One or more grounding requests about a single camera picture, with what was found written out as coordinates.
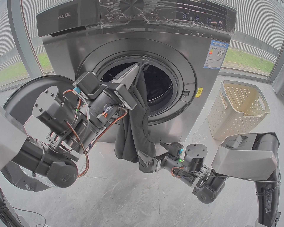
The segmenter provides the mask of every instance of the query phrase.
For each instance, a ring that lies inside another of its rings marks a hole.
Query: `gray tile floor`
[[[276,132],[284,143],[284,101],[270,85],[256,81],[219,76],[209,98],[186,142],[203,143],[208,148],[205,164],[210,165],[220,140],[210,134],[207,116],[220,89],[222,80],[236,80],[257,85],[266,97],[271,113],[253,132]],[[10,95],[0,93],[0,104]],[[279,149],[280,168],[284,166],[283,145]],[[244,227],[254,225],[257,201],[254,183],[229,178],[219,197],[212,204],[198,201],[192,189],[165,171],[144,174],[138,164],[116,159],[114,144],[98,143],[90,152],[90,170],[66,189],[51,188],[28,192],[10,185],[0,175],[0,187],[11,205],[43,214],[47,225],[97,227]],[[281,189],[279,211],[284,212],[284,189]],[[43,223],[35,214],[20,212],[34,227]],[[284,217],[279,227],[284,226]]]

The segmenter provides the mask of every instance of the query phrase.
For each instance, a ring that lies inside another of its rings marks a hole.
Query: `window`
[[[275,57],[278,57],[278,56],[279,56],[279,53],[280,53],[280,51],[277,50],[277,49],[275,49],[273,55],[274,55]]]
[[[7,0],[0,1],[0,88],[29,77],[10,29]]]
[[[267,43],[263,42],[260,49],[267,52],[268,48],[269,48],[269,45]]]
[[[244,43],[249,44],[249,45],[253,45],[255,38],[250,36],[250,35],[246,35],[245,37],[245,41]]]
[[[263,42],[261,40],[255,39],[254,42],[253,42],[253,46],[256,47],[256,48],[261,49],[262,43]]]
[[[275,50],[275,48],[274,47],[272,47],[272,46],[269,46],[269,48],[268,48],[268,53],[270,53],[270,54],[273,54],[274,53],[274,50]]]
[[[232,38],[243,43],[245,41],[246,34],[240,31],[236,31]]]
[[[53,69],[43,43],[38,37],[36,15],[49,7],[53,7],[63,2],[66,2],[66,0],[22,0],[28,34],[44,73],[52,73]]]
[[[215,1],[237,10],[223,67],[269,76],[284,40],[284,0]]]

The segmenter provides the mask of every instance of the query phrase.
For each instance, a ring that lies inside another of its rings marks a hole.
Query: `qr code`
[[[218,49],[217,56],[224,56],[226,49]]]

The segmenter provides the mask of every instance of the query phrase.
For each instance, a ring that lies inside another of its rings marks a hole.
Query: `aux logo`
[[[57,19],[62,19],[64,17],[70,16],[70,13],[65,13],[64,15],[59,15]]]

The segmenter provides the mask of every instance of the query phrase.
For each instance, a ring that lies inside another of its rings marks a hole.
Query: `beige plastic basket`
[[[224,80],[208,116],[210,131],[217,140],[249,133],[269,113],[267,101],[257,86]]]

